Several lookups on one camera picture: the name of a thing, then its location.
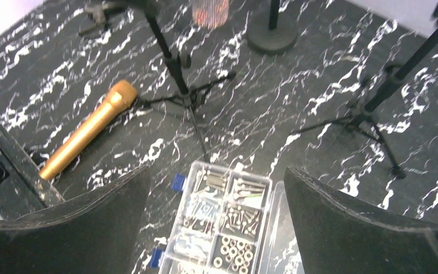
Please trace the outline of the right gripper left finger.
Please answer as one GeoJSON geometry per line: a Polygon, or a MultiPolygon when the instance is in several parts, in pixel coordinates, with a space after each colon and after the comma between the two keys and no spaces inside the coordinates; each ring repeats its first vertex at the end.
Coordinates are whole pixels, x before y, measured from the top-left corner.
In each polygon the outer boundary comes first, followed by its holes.
{"type": "Polygon", "coordinates": [[[128,273],[148,167],[17,220],[0,221],[0,273],[128,273]]]}

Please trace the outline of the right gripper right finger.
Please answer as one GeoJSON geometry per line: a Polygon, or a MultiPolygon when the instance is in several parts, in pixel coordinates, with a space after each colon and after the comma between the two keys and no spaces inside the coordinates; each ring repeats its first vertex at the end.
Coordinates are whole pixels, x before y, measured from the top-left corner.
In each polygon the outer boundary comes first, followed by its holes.
{"type": "Polygon", "coordinates": [[[283,182],[306,273],[438,273],[438,223],[378,208],[294,167],[283,182]]]}

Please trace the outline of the gold microphone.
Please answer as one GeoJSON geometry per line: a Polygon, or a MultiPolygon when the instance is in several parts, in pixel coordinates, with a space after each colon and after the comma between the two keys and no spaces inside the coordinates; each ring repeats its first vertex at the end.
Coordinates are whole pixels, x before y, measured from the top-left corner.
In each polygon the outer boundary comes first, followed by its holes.
{"type": "Polygon", "coordinates": [[[131,83],[120,80],[106,94],[101,104],[48,159],[39,176],[51,180],[61,173],[119,114],[128,109],[138,91],[131,83]]]}

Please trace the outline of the tripod shock mount stand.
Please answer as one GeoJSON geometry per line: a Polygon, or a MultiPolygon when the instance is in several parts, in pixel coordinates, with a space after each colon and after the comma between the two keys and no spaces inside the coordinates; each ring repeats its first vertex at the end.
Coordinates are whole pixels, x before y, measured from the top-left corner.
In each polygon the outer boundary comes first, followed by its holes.
{"type": "Polygon", "coordinates": [[[162,51],[163,60],[168,69],[168,72],[179,89],[177,93],[170,96],[144,100],[143,105],[149,107],[152,104],[159,102],[171,102],[188,110],[192,114],[191,120],[193,123],[193,127],[196,130],[198,137],[200,138],[200,146],[202,149],[203,158],[207,163],[209,163],[210,157],[208,154],[208,150],[205,146],[205,139],[198,128],[195,113],[197,108],[205,103],[206,97],[214,86],[226,82],[227,80],[234,79],[237,73],[235,71],[230,71],[225,76],[212,80],[209,83],[203,84],[202,86],[189,87],[186,84],[182,71],[183,69],[190,67],[190,55],[187,54],[184,58],[182,58],[180,55],[174,56],[172,54],[170,47],[167,44],[166,39],[156,19],[160,10],[157,1],[131,1],[130,5],[142,9],[142,11],[144,12],[145,18],[162,51]]]}

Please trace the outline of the glitter rhinestone microphone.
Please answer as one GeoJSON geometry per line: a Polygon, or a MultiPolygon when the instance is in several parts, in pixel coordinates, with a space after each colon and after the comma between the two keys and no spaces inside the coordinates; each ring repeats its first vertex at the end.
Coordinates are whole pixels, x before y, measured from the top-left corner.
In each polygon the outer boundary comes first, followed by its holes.
{"type": "Polygon", "coordinates": [[[223,26],[228,20],[230,0],[191,0],[192,21],[209,30],[223,26]]]}

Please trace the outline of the round base shock mount stand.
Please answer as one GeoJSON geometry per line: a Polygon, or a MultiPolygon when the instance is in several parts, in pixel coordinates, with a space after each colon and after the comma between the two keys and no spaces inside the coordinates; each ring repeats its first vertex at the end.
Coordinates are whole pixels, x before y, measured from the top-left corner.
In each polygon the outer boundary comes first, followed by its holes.
{"type": "Polygon", "coordinates": [[[78,36],[85,38],[97,29],[105,30],[108,26],[109,16],[118,14],[127,9],[127,5],[122,1],[101,1],[100,3],[90,3],[83,8],[83,13],[93,21],[93,25],[80,29],[78,36]]]}

